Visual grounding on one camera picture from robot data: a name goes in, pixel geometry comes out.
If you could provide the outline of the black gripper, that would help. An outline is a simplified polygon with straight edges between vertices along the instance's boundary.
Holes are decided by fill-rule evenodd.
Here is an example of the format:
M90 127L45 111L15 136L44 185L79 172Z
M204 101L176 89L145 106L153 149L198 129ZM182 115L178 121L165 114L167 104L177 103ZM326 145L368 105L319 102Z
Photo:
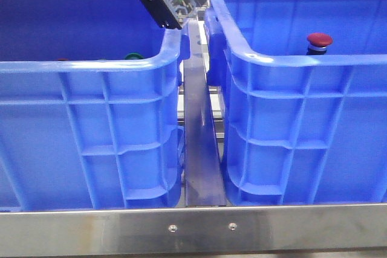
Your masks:
M165 29L183 29L207 0L140 0L157 25Z

